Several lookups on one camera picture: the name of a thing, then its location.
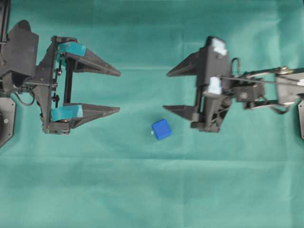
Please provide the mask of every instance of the teal tape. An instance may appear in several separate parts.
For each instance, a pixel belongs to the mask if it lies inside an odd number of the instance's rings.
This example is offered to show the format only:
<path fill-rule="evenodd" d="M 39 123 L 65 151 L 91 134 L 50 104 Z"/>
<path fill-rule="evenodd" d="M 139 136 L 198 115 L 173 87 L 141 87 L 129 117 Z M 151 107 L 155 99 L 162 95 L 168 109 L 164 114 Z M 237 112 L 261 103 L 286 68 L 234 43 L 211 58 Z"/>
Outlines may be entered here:
<path fill-rule="evenodd" d="M 73 41 L 58 44 L 58 46 L 57 46 L 57 56 L 56 56 L 57 62 L 59 62 L 60 54 L 64 53 L 64 52 L 68 52 L 68 53 L 78 55 L 78 56 L 85 56 L 86 46 L 84 46 L 82 44 L 78 44 L 78 43 L 73 42 Z"/>
<path fill-rule="evenodd" d="M 70 105 L 51 109 L 51 120 L 58 120 L 84 117 L 82 105 Z"/>

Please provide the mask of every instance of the green table surface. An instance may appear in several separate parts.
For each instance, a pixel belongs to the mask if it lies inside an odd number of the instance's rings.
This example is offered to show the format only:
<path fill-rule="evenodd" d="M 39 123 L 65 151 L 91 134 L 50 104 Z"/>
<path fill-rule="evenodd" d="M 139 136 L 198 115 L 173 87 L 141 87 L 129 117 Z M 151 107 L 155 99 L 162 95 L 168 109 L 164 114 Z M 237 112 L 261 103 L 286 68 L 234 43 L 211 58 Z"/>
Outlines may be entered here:
<path fill-rule="evenodd" d="M 9 29 L 22 19 L 39 35 L 37 63 L 59 35 L 121 70 L 75 74 L 72 90 L 72 102 L 121 111 L 46 135 L 39 107 L 17 101 L 15 135 L 0 149 L 1 228 L 304 227 L 295 105 L 277 115 L 234 102 L 220 133 L 162 108 L 193 104 L 195 77 L 166 73 L 209 35 L 242 71 L 304 67 L 301 0 L 12 0 Z M 172 135 L 157 141 L 151 124 L 162 118 Z"/>

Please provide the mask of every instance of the black mounting plate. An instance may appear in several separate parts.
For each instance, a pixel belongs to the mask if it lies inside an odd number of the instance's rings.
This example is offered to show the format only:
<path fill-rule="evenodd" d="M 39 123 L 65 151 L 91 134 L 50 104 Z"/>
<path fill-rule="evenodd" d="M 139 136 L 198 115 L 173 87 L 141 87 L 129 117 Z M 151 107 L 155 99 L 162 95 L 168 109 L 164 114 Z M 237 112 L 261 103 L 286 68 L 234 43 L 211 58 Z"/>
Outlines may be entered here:
<path fill-rule="evenodd" d="M 16 103 L 8 97 L 0 97 L 0 147 L 14 135 Z"/>

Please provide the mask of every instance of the bolt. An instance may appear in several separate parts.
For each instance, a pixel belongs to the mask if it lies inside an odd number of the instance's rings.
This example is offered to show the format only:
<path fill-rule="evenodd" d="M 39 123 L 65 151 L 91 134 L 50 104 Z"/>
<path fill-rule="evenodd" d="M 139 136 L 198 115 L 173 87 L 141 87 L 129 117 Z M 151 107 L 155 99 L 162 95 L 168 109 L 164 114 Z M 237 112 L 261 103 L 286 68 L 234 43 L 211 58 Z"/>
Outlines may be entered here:
<path fill-rule="evenodd" d="M 248 98 L 248 93 L 246 93 L 246 92 L 242 92 L 242 93 L 240 93 L 239 94 L 239 97 L 241 98 L 241 99 L 247 99 Z"/>

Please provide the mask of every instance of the small blue block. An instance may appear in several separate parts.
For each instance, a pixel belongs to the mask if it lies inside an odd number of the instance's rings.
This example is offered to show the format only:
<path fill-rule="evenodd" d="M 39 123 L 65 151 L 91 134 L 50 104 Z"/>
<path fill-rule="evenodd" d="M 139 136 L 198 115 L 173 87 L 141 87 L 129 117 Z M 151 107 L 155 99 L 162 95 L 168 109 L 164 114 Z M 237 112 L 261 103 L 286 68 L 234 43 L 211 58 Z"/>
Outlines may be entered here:
<path fill-rule="evenodd" d="M 152 124 L 155 136 L 158 140 L 164 139 L 171 135 L 172 131 L 166 119 L 162 119 Z"/>

